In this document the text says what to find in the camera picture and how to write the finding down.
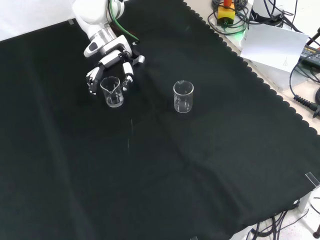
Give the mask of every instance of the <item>black tablecloth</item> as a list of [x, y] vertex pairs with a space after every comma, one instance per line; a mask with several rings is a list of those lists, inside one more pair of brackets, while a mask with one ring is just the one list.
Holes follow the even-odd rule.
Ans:
[[146, 62], [118, 109], [88, 95], [77, 24], [0, 43], [1, 239], [227, 240], [313, 189], [316, 131], [181, 0], [131, 0], [119, 21]]

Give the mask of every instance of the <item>wire bundle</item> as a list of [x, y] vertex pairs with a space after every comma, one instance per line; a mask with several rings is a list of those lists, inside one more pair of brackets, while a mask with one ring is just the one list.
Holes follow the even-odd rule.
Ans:
[[[255, 22], [253, 21], [253, 17], [252, 14], [249, 13], [249, 9], [247, 8], [247, 4], [248, 4], [248, 0], [234, 0], [234, 8], [232, 7], [228, 7], [228, 6], [224, 6], [224, 4], [221, 2], [221, 0], [212, 0], [212, 7], [213, 7], [213, 13], [211, 13], [208, 16], [208, 23], [210, 24], [210, 26], [219, 34], [228, 36], [228, 35], [235, 35], [235, 34], [239, 34], [239, 33], [243, 33], [247, 26], [249, 27], [249, 25], [261, 25], [261, 24], [269, 24], [274, 20], [279, 20], [282, 19], [285, 15], [287, 16], [294, 16], [294, 18], [296, 17], [296, 12], [297, 12], [297, 4], [298, 4], [298, 0], [296, 0], [296, 4], [295, 4], [295, 12], [294, 14], [288, 11], [284, 11], [284, 10], [280, 10], [277, 6], [276, 6], [276, 0], [268, 0], [271, 4], [272, 4], [272, 11], [269, 11], [268, 5], [267, 5], [267, 0], [263, 0], [265, 8], [268, 12], [269, 18], [266, 19], [265, 21], [262, 22]], [[233, 24], [227, 24], [225, 23], [222, 28], [226, 29], [226, 28], [231, 28], [231, 29], [236, 29], [236, 28], [241, 28], [241, 30], [239, 31], [234, 31], [234, 32], [221, 32], [219, 29], [217, 29], [217, 27], [215, 27], [211, 22], [210, 22], [210, 17], [213, 15], [215, 17], [215, 19], [218, 21], [218, 17], [216, 15], [216, 12], [218, 11], [219, 7], [223, 7], [225, 9], [231, 9], [233, 11], [235, 11], [235, 15], [240, 19], [238, 22], [233, 23]], [[278, 15], [273, 15], [275, 12], [275, 9], [277, 9], [278, 11], [281, 12], [281, 14]]]
[[[293, 209], [297, 208], [297, 207], [299, 206], [299, 204], [300, 204], [300, 200], [299, 200], [297, 203], [295, 203], [290, 210], [293, 210]], [[310, 206], [311, 206], [311, 208], [312, 208], [315, 212], [317, 212], [318, 214], [320, 214], [320, 212], [319, 212], [318, 210], [316, 210], [315, 207], [314, 207], [312, 204], [311, 204]], [[305, 213], [304, 215], [302, 215], [302, 216], [301, 216], [299, 219], [297, 219], [295, 222], [293, 222], [293, 223], [291, 223], [291, 224], [289, 224], [289, 225], [287, 225], [287, 226], [281, 227], [281, 226], [282, 226], [282, 223], [283, 223], [283, 221], [284, 221], [284, 219], [285, 219], [285, 217], [286, 217], [286, 215], [287, 215], [287, 213], [288, 213], [288, 210], [283, 211], [283, 212], [281, 212], [281, 213], [278, 213], [278, 214], [276, 214], [275, 216], [272, 216], [272, 217], [271, 217], [272, 224], [271, 224], [270, 226], [266, 227], [265, 229], [261, 230], [261, 231], [259, 231], [259, 227], [260, 227], [260, 222], [259, 222], [259, 223], [257, 224], [256, 230], [252, 228], [251, 231], [248, 232], [248, 234], [247, 234], [247, 236], [246, 236], [246, 240], [249, 239], [250, 233], [253, 234], [252, 240], [256, 240], [258, 237], [260, 237], [260, 238], [265, 238], [265, 237], [270, 236], [271, 234], [273, 234], [273, 240], [279, 240], [279, 238], [280, 238], [280, 231], [283, 230], [283, 229], [285, 229], [285, 228], [287, 228], [287, 227], [292, 226], [293, 224], [296, 224], [298, 221], [300, 221], [301, 219], [303, 219], [303, 218], [309, 213], [309, 209], [306, 211], [306, 213]]]

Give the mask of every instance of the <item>white table surface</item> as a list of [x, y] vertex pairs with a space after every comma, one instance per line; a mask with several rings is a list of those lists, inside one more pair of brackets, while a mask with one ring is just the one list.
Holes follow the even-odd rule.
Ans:
[[[284, 4], [285, 6], [288, 6], [285, 8], [285, 10], [293, 13], [295, 8], [295, 1], [287, 1], [288, 3]], [[211, 0], [184, 0], [184, 2], [189, 7], [191, 7], [192, 10], [199, 14], [200, 17], [202, 17], [203, 20], [208, 24], [207, 18], [213, 12], [211, 7]], [[320, 15], [318, 14], [318, 11], [320, 9], [320, 0], [310, 0], [307, 5], [306, 2], [307, 1], [305, 0], [298, 1], [294, 24], [300, 31], [312, 37], [317, 33], [317, 30], [320, 27]], [[221, 34], [220, 37], [222, 37], [227, 45], [240, 56], [240, 50], [229, 39]], [[249, 67], [252, 68], [252, 70], [258, 75], [259, 78], [264, 79], [264, 82], [270, 85], [271, 89], [274, 89], [273, 86], [268, 82], [268, 78], [265, 77], [252, 62], [250, 62], [249, 60], [246, 60], [246, 62], [248, 62]], [[308, 79], [306, 82], [295, 86], [293, 90], [302, 98], [305, 98], [311, 102], [315, 102], [315, 94], [319, 88], [320, 84], [316, 84]], [[313, 118], [314, 112], [296, 102], [293, 99], [293, 94], [289, 89], [283, 92], [277, 92], [277, 94], [283, 97], [283, 100], [288, 102], [290, 106], [296, 110], [296, 113], [301, 115], [302, 119], [308, 122], [310, 127], [316, 129], [316, 131], [320, 135], [320, 117]]]

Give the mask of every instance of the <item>white paper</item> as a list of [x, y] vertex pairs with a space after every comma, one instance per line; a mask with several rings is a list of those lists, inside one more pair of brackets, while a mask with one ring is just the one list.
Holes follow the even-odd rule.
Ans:
[[250, 25], [241, 42], [241, 57], [291, 72], [308, 35], [266, 24]]

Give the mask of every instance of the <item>robotic hand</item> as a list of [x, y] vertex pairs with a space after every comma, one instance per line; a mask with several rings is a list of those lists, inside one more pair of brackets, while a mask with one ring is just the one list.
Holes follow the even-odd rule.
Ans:
[[84, 56], [90, 57], [97, 52], [104, 56], [97, 67], [86, 75], [89, 92], [97, 94], [99, 83], [104, 70], [111, 68], [116, 63], [123, 62], [125, 79], [122, 81], [122, 90], [127, 91], [133, 82], [134, 72], [132, 66], [143, 64], [145, 57], [131, 49], [124, 35], [116, 36], [110, 23], [119, 18], [125, 9], [123, 0], [76, 0], [72, 5], [75, 19], [87, 34], [91, 43], [84, 50]]

